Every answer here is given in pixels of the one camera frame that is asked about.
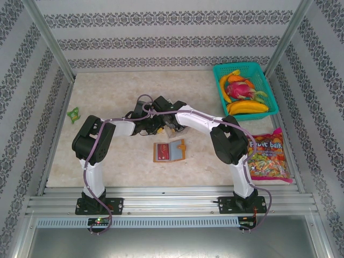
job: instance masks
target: small frog toy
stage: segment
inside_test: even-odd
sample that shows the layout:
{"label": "small frog toy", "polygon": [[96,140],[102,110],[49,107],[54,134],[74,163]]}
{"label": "small frog toy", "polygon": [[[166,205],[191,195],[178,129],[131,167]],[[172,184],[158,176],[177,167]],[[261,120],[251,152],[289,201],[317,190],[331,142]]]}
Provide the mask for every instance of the small frog toy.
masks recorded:
{"label": "small frog toy", "polygon": [[74,108],[72,111],[70,112],[67,112],[67,116],[70,117],[71,119],[71,123],[74,124],[75,121],[77,121],[78,119],[80,119],[80,116],[79,116],[79,108],[76,107]]}

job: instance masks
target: teal basket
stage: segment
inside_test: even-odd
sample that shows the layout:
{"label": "teal basket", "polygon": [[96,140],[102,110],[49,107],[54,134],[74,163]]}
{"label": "teal basket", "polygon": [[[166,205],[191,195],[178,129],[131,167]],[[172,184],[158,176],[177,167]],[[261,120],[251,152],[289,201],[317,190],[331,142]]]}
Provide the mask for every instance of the teal basket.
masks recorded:
{"label": "teal basket", "polygon": [[265,98],[263,96],[259,96],[265,101],[265,105],[269,107],[269,111],[265,113],[259,113],[259,114],[238,114],[234,116],[237,121],[246,121],[246,120],[257,120],[262,119],[266,116],[270,116],[272,114],[278,113],[278,106],[275,100],[275,97],[273,93],[271,92],[269,83],[267,82],[267,79],[265,78],[262,69],[260,68],[260,65],[255,62],[244,62],[244,63],[224,63],[224,64],[218,64],[214,66],[213,72],[216,80],[217,89],[220,94],[220,99],[222,102],[222,106],[224,108],[224,111],[226,115],[228,115],[227,111],[227,102],[224,100],[221,88],[220,88],[220,79],[222,76],[225,76],[229,73],[231,73],[234,70],[240,70],[240,76],[244,78],[248,78],[255,87],[256,91],[264,91],[268,97]]}

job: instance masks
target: yellow banana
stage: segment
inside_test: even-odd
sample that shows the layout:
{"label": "yellow banana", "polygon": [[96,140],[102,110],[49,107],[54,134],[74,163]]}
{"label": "yellow banana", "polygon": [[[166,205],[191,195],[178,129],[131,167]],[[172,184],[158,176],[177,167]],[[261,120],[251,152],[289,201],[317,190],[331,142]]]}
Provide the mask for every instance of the yellow banana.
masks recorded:
{"label": "yellow banana", "polygon": [[222,96],[223,96],[224,100],[227,101],[228,103],[231,103],[232,100],[231,100],[231,98],[228,97],[228,95],[225,91],[225,84],[226,84],[226,81],[227,81],[229,76],[230,75],[227,74],[220,79],[220,88],[221,88],[221,92],[222,92]]}
{"label": "yellow banana", "polygon": [[228,97],[226,91],[225,91],[225,84],[226,84],[226,81],[228,80],[228,77],[230,77],[231,75],[239,75],[240,74],[240,70],[235,70],[235,71],[232,71],[230,74],[227,74],[225,76],[222,76],[221,79],[220,79],[220,88],[221,88],[221,92],[222,92],[222,96],[224,98],[224,100],[228,103],[231,103],[232,100],[231,98]]}
{"label": "yellow banana", "polygon": [[236,109],[235,111],[231,111],[230,115],[233,116],[235,114],[257,114],[257,113],[264,113],[266,111],[256,110],[256,109]]}
{"label": "yellow banana", "polygon": [[244,113],[242,110],[254,110],[251,113],[263,113],[269,110],[269,107],[257,101],[236,101],[227,106],[230,114]]}
{"label": "yellow banana", "polygon": [[232,103],[229,103],[228,105],[227,105],[227,112],[228,112],[228,114],[230,113],[230,110],[231,110],[231,106],[235,103],[235,102],[232,102]]}

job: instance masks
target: beige tabletop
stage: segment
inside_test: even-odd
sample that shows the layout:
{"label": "beige tabletop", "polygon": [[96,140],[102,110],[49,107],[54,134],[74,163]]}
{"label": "beige tabletop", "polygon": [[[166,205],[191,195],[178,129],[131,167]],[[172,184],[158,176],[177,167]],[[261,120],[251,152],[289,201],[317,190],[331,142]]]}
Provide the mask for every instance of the beige tabletop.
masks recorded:
{"label": "beige tabletop", "polygon": [[[118,118],[133,110],[141,94],[181,100],[194,109],[223,117],[224,111],[212,71],[144,71],[127,73],[79,73],[68,111],[78,107],[81,118],[71,124],[65,117],[48,187],[82,187],[82,168],[71,143],[88,115]],[[271,119],[239,122],[251,134],[272,133]],[[165,134],[113,138],[103,161],[107,187],[154,187],[232,185],[228,165],[215,155],[209,135],[189,129],[176,138],[185,139],[186,159],[153,163],[153,143],[169,142]],[[282,181],[256,184],[284,184]]]}

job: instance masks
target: striped wall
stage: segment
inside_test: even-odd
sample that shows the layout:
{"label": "striped wall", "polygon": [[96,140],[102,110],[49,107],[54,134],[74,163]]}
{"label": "striped wall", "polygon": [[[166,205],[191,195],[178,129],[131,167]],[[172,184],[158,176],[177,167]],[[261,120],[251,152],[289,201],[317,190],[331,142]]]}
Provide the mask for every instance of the striped wall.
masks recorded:
{"label": "striped wall", "polygon": [[344,1],[314,1],[270,78],[303,183],[344,257]]}
{"label": "striped wall", "polygon": [[36,1],[76,72],[264,68],[299,2]]}
{"label": "striped wall", "polygon": [[39,186],[69,82],[19,0],[0,2],[0,257]]}

